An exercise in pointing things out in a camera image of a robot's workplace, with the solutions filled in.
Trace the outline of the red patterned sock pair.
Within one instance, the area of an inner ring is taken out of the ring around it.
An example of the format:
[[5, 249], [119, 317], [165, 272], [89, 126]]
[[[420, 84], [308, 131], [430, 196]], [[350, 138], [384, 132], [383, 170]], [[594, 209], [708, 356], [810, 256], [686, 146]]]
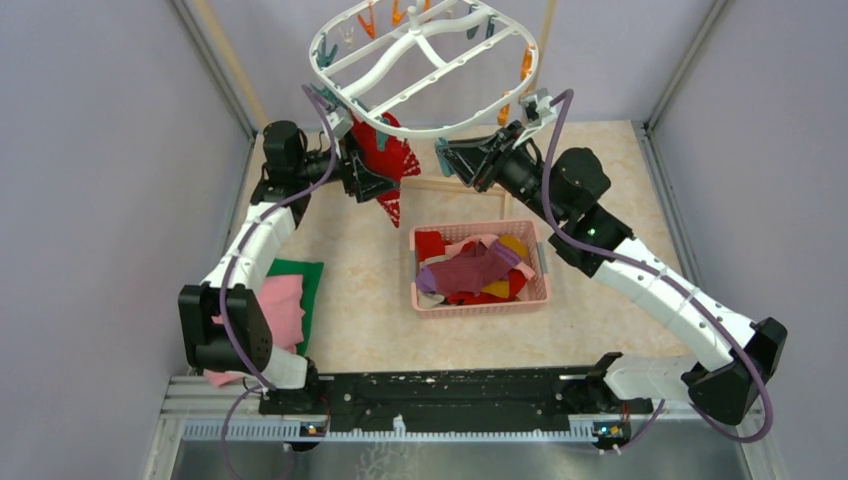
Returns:
[[372, 126], [359, 119], [354, 120], [351, 133], [364, 152], [364, 163], [367, 168], [387, 177], [397, 183], [397, 186], [376, 197], [378, 204], [387, 213], [395, 228], [401, 220], [401, 187], [402, 179], [421, 174], [421, 165], [407, 140], [387, 136], [384, 142], [379, 138], [383, 135]]

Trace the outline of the white plastic clip hanger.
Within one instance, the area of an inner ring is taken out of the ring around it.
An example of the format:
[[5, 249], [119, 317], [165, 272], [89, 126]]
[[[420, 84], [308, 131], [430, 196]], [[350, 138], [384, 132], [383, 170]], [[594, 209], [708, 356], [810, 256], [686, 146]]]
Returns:
[[[357, 15], [373, 6], [377, 38]], [[316, 66], [322, 34], [338, 44]], [[524, 49], [534, 70], [520, 81]], [[309, 65], [320, 88], [354, 119], [403, 139], [449, 137], [492, 123], [534, 84], [543, 47], [531, 29], [488, 1], [360, 1], [315, 33]]]

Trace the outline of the maroon purple long sock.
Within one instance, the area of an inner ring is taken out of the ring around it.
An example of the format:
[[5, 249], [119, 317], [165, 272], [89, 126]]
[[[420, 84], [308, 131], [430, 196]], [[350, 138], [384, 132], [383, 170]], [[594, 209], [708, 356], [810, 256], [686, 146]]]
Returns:
[[482, 256], [482, 293], [512, 300], [525, 286], [528, 275], [522, 265], [527, 247], [512, 235], [501, 235]]
[[481, 261], [489, 246], [476, 243], [473, 249], [421, 267], [415, 279], [416, 287], [445, 297], [460, 292], [481, 293]]

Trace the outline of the teal clothespin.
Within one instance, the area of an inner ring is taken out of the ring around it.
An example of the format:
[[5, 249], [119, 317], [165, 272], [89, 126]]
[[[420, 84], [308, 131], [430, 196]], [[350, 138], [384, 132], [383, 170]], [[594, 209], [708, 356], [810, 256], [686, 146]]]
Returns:
[[323, 70], [333, 64], [338, 53], [338, 44], [330, 44], [327, 35], [322, 34], [316, 49], [313, 51], [316, 66]]

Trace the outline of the pink plastic basket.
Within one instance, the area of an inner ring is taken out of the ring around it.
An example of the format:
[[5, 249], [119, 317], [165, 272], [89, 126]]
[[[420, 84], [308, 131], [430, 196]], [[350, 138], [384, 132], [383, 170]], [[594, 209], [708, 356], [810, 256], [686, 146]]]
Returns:
[[487, 314], [517, 314], [532, 313], [543, 308], [551, 299], [552, 289], [548, 274], [545, 252], [536, 224], [529, 219], [498, 220], [492, 222], [472, 222], [441, 225], [421, 225], [410, 230], [410, 255], [413, 272], [418, 273], [420, 265], [416, 262], [414, 252], [413, 232], [438, 231], [445, 243], [445, 252], [454, 253], [459, 250], [455, 244], [463, 244], [469, 240], [487, 240], [493, 235], [512, 235], [528, 248], [527, 269], [532, 268], [535, 275], [529, 279], [519, 293], [517, 301], [481, 305], [442, 305], [427, 307], [424, 296], [416, 286], [411, 287], [411, 304], [422, 318], [479, 316]]

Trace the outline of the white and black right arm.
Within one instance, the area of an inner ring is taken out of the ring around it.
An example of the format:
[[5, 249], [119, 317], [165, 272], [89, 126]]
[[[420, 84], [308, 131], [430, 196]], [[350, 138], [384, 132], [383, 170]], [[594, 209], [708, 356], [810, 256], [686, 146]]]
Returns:
[[787, 339], [774, 318], [755, 321], [694, 286], [600, 205], [610, 188], [586, 147], [541, 152], [514, 122], [487, 137], [440, 140], [435, 151], [467, 187], [501, 186], [553, 228], [556, 254], [586, 277], [628, 298], [689, 349], [688, 356], [607, 355], [586, 385], [589, 404], [612, 412], [625, 400], [685, 401], [713, 425], [741, 424], [762, 408], [774, 422], [767, 384]]

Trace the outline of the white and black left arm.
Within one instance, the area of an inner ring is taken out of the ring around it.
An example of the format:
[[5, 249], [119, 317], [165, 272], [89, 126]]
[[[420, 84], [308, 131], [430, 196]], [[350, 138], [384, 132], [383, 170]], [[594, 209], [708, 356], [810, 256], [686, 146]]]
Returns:
[[317, 187], [338, 182], [359, 203], [382, 201], [397, 222], [400, 181], [420, 171], [407, 142], [358, 120], [335, 125], [329, 146], [314, 150], [292, 121], [264, 128], [263, 173], [238, 234], [213, 271], [178, 295], [190, 366], [251, 375], [267, 390], [282, 390], [283, 401], [302, 414], [317, 407], [321, 388], [307, 377], [306, 358], [274, 345], [259, 303], [277, 251], [300, 225]]

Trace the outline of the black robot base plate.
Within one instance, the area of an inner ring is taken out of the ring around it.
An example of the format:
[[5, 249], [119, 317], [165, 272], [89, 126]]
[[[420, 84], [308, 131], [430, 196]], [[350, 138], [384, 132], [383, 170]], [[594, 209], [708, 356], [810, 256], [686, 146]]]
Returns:
[[565, 414], [648, 414], [647, 399], [620, 400], [590, 366], [323, 373], [304, 388], [265, 394], [263, 415], [349, 413], [355, 407], [524, 405]]

